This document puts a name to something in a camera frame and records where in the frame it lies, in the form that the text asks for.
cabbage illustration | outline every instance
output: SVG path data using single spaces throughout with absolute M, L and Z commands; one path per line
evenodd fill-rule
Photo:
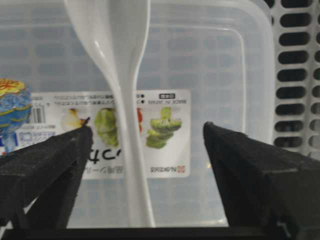
M 150 120 L 151 129 L 147 131 L 146 145 L 150 148 L 161 149 L 174 136 L 174 131 L 181 128 L 180 119 L 171 119 L 171 107 L 161 109 L 160 118 Z
M 95 116 L 94 124 L 104 144 L 115 148 L 119 145 L 116 113 L 113 108 L 100 109 Z

clear plastic container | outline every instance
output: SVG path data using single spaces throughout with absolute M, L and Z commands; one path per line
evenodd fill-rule
M 274 43 L 262 0 L 152 1 L 140 90 L 191 92 L 191 170 L 149 179 L 156 225 L 225 226 L 204 146 L 206 121 L 270 143 Z M 77 39 L 61 0 L 0 2 L 0 77 L 34 92 L 109 90 Z M 83 180 L 70 227 L 127 227 L 122 179 Z

